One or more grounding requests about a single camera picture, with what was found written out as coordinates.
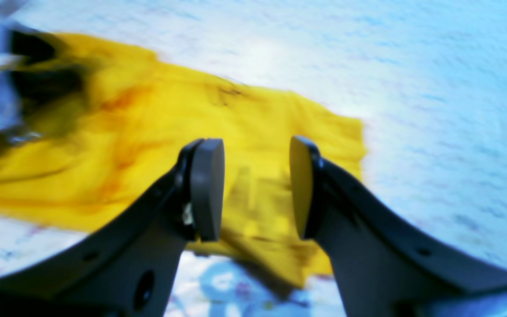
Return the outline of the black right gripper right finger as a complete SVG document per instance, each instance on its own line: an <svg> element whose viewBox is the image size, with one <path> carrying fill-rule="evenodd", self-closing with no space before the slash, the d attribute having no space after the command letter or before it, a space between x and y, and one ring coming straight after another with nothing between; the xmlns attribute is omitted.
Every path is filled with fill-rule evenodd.
<svg viewBox="0 0 507 317"><path fill-rule="evenodd" d="M303 136L290 184L298 236L329 257L349 317L507 317L507 269L411 225Z"/></svg>

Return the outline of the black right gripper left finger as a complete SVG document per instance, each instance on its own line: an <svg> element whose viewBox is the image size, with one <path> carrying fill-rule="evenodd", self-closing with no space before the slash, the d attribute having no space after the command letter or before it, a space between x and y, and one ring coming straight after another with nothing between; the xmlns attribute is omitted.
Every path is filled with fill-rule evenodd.
<svg viewBox="0 0 507 317"><path fill-rule="evenodd" d="M0 277L0 317L161 317L189 242L217 241L221 139L183 147L175 166L104 227Z"/></svg>

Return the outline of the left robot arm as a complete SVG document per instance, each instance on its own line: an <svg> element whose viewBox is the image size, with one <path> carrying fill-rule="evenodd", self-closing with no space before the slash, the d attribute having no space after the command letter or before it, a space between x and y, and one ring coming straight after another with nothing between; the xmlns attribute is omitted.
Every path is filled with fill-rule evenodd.
<svg viewBox="0 0 507 317"><path fill-rule="evenodd" d="M86 68L59 60L64 42L14 20L25 0L0 0L0 142L40 139L29 121L47 104L81 90Z"/></svg>

